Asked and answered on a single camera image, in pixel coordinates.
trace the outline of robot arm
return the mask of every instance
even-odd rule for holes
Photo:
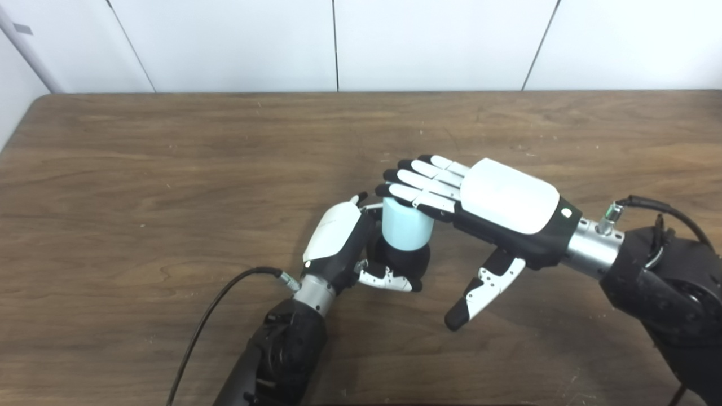
[[[359,260],[380,208],[339,203],[323,215],[303,253],[300,283],[283,274],[294,290],[273,307],[249,339],[214,406],[298,405],[326,344],[325,315],[344,289],[361,282],[375,288],[418,291],[420,282],[387,266]]]
[[[467,168],[423,155],[402,160],[384,179],[379,196],[497,246],[446,314],[450,329],[478,314],[525,265],[563,263],[599,280],[613,306],[642,322],[682,384],[708,405],[722,405],[722,262],[688,217],[631,196],[612,204],[597,223],[552,185],[488,158]],[[701,242],[676,238],[661,217],[653,227],[615,230],[625,207],[674,215]]]

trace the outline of wood grain surface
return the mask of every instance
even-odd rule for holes
[[[722,244],[722,92],[46,96],[0,155],[0,405],[163,404],[224,281],[299,275],[326,208],[422,153],[492,157],[594,219],[629,193],[666,200]],[[677,389],[639,323],[568,268],[525,271],[447,331],[491,247],[443,224],[431,244],[421,293],[336,301],[305,403],[659,406]],[[210,405],[287,296],[239,284],[177,405]]]

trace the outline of cable connector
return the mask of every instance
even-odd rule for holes
[[[286,288],[289,288],[292,292],[298,292],[301,289],[301,284],[294,279],[293,276],[287,274],[286,272],[281,273],[281,276],[278,277],[278,280],[281,281],[284,285],[286,285]]]
[[[596,226],[596,232],[603,236],[612,234],[614,224],[619,221],[619,218],[622,216],[624,211],[625,207],[619,204],[619,202],[610,204],[609,209],[606,210],[606,213],[604,213],[604,216],[602,216],[599,224]]]

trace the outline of white wall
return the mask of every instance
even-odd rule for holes
[[[337,0],[339,89],[521,90],[556,0]]]
[[[105,0],[0,0],[0,25],[53,92],[153,91]]]
[[[722,88],[721,0],[562,0],[527,90]]]
[[[0,31],[0,148],[30,104],[47,93],[48,88]]]
[[[159,92],[336,91],[331,0],[111,0]]]

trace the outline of black cable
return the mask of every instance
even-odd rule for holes
[[[710,247],[712,252],[715,251],[714,247],[712,247],[712,242],[709,238],[707,238],[707,235],[704,231],[702,231],[702,228],[700,228],[700,226],[697,225],[697,223],[695,223],[694,221],[692,221],[692,219],[689,218],[686,214],[680,212],[679,210],[675,209],[667,203],[660,202],[659,200],[655,199],[649,199],[647,197],[634,196],[633,194],[631,194],[626,199],[617,200],[615,203],[626,207],[641,207],[643,209],[656,210],[658,212],[671,215],[672,217],[675,217],[679,221],[683,222],[684,225],[689,227],[701,243]]]
[[[173,399],[175,398],[175,392],[178,391],[178,385],[181,382],[181,378],[183,378],[183,372],[186,370],[186,364],[188,363],[188,359],[191,357],[191,353],[193,352],[193,347],[196,346],[196,342],[198,341],[198,336],[201,334],[201,330],[203,330],[203,327],[206,325],[206,321],[208,321],[208,318],[211,316],[211,313],[213,312],[213,309],[218,306],[218,303],[223,299],[223,296],[225,296],[226,293],[230,290],[230,288],[233,287],[236,283],[238,283],[243,278],[253,275],[253,274],[268,274],[273,275],[275,277],[280,277],[281,274],[283,274],[283,271],[276,268],[271,267],[257,267],[257,268],[251,268],[247,271],[241,272],[239,275],[228,281],[226,286],[221,289],[220,292],[218,292],[218,295],[216,295],[215,299],[211,302],[211,305],[208,306],[208,309],[205,313],[203,313],[203,316],[201,317],[201,321],[198,323],[198,326],[196,327],[196,331],[193,332],[193,336],[191,337],[191,342],[188,344],[188,348],[186,348],[186,354],[183,355],[183,359],[180,361],[180,366],[178,367],[178,372],[175,373],[175,380],[173,380],[173,386],[170,388],[170,393],[168,394],[168,401],[165,403],[166,406],[172,406],[173,405]]]
[[[679,403],[686,391],[687,387],[685,385],[679,385],[679,389],[677,390],[677,392],[674,393],[672,400],[669,401],[669,405],[667,406],[677,406],[677,403]]]

